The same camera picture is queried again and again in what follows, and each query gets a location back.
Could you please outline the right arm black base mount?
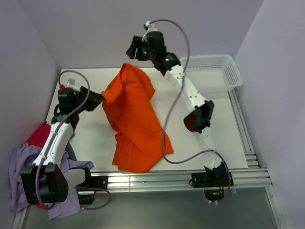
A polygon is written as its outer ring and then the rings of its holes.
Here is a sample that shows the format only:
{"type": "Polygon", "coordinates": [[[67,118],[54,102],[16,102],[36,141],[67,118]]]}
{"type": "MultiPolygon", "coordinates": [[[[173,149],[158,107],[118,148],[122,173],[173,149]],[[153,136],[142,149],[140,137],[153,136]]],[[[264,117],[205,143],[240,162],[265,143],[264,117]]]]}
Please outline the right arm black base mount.
{"type": "Polygon", "coordinates": [[[225,188],[234,185],[230,172],[215,172],[206,170],[200,173],[191,173],[189,185],[193,188],[203,188],[205,198],[211,203],[218,203],[225,197],[225,188]]]}

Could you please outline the orange t shirt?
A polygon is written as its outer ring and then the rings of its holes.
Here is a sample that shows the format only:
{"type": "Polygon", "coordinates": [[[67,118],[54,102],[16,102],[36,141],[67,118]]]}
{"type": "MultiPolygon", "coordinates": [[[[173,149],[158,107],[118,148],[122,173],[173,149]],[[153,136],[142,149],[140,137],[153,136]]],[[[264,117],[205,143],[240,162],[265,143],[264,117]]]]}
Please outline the orange t shirt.
{"type": "Polygon", "coordinates": [[[150,100],[155,88],[140,68],[124,63],[102,96],[102,108],[116,132],[112,164],[119,170],[146,173],[173,147],[150,100]]]}

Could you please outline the white perforated plastic basket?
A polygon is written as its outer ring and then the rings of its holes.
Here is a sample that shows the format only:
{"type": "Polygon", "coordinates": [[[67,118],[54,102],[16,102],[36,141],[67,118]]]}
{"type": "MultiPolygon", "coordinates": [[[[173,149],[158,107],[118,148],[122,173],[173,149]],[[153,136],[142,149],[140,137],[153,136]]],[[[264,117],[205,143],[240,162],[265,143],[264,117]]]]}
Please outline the white perforated plastic basket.
{"type": "Polygon", "coordinates": [[[182,57],[186,76],[202,94],[224,93],[243,85],[239,69],[230,55],[182,57]]]}

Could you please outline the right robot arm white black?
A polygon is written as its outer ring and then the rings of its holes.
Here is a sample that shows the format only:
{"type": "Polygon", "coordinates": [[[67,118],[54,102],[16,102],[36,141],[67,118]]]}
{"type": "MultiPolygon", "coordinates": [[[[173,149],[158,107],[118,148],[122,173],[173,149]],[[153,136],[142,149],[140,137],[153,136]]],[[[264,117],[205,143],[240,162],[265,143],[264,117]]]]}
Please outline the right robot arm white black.
{"type": "Polygon", "coordinates": [[[130,59],[139,61],[152,61],[154,67],[178,89],[178,95],[174,105],[180,98],[186,103],[189,114],[183,119],[186,129],[194,133],[200,143],[207,146],[195,155],[182,161],[164,160],[170,164],[182,164],[198,156],[204,157],[204,169],[207,183],[217,186],[222,179],[231,183],[232,179],[228,165],[224,158],[216,151],[216,146],[211,134],[211,118],[214,111],[214,103],[207,100],[186,76],[185,66],[181,64],[177,56],[168,52],[164,44],[164,37],[160,31],[146,32],[144,36],[134,36],[130,47],[126,51],[130,59]]]}

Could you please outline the aluminium front rail frame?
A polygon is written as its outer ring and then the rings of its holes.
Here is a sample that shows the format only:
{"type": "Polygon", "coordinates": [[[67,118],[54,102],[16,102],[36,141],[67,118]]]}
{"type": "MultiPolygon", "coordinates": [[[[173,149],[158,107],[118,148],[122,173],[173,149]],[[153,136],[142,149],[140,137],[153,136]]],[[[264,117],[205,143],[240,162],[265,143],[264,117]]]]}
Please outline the aluminium front rail frame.
{"type": "Polygon", "coordinates": [[[265,168],[232,170],[233,185],[214,205],[191,171],[108,173],[112,201],[102,209],[48,220],[37,207],[15,217],[15,229],[284,229],[285,220],[265,168]]]}

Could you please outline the red t shirt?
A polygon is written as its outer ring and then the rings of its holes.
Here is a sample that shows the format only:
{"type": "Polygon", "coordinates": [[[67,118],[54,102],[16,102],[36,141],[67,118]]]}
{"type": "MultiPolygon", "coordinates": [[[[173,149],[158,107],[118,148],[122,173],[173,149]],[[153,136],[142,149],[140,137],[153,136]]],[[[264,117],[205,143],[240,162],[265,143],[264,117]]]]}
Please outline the red t shirt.
{"type": "Polygon", "coordinates": [[[51,131],[51,126],[44,122],[31,134],[31,136],[24,142],[25,144],[43,147],[46,143],[51,131]]]}

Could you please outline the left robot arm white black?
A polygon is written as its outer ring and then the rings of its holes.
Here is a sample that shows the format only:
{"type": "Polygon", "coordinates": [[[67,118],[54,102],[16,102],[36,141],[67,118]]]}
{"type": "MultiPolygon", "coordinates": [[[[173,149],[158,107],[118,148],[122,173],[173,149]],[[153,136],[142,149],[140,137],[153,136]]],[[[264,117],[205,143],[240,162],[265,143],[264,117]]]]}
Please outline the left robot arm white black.
{"type": "Polygon", "coordinates": [[[65,148],[75,132],[79,114],[91,112],[104,100],[101,94],[85,87],[65,87],[58,91],[58,104],[53,111],[51,130],[44,147],[32,165],[21,172],[25,197],[30,205],[64,202],[70,190],[94,188],[88,166],[77,165],[63,172],[65,148]]]}

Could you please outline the teal blue t shirt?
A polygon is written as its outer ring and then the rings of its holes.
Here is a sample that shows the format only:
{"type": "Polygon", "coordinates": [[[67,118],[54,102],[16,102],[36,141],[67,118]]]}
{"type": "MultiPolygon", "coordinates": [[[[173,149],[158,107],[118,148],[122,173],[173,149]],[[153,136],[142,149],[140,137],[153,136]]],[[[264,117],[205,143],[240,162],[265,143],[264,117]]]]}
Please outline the teal blue t shirt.
{"type": "Polygon", "coordinates": [[[65,147],[65,151],[68,153],[68,159],[73,160],[73,161],[77,161],[75,152],[71,146],[71,144],[68,142],[66,147],[65,147]]]}

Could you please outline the lavender t shirt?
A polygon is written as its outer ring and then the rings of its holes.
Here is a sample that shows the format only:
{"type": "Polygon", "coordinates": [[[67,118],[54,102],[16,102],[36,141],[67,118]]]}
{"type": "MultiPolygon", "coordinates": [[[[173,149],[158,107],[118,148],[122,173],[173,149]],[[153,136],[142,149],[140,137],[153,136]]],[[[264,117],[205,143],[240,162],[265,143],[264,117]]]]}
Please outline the lavender t shirt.
{"type": "Polygon", "coordinates": [[[38,199],[42,199],[45,205],[52,206],[48,211],[50,220],[79,213],[77,191],[75,188],[69,190],[64,174],[78,168],[88,173],[94,166],[93,162],[71,159],[69,152],[65,151],[59,166],[39,168],[34,161],[41,150],[41,147],[29,144],[15,149],[9,165],[11,209],[17,213],[29,205],[39,204],[38,199]]]}

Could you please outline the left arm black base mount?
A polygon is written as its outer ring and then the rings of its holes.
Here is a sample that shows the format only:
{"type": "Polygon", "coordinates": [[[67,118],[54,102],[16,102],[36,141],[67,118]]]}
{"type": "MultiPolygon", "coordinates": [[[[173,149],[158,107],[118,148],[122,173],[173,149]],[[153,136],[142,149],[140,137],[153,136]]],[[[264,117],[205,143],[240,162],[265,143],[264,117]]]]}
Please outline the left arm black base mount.
{"type": "Polygon", "coordinates": [[[108,176],[92,176],[89,184],[76,187],[81,207],[91,205],[99,189],[107,189],[108,176]]]}

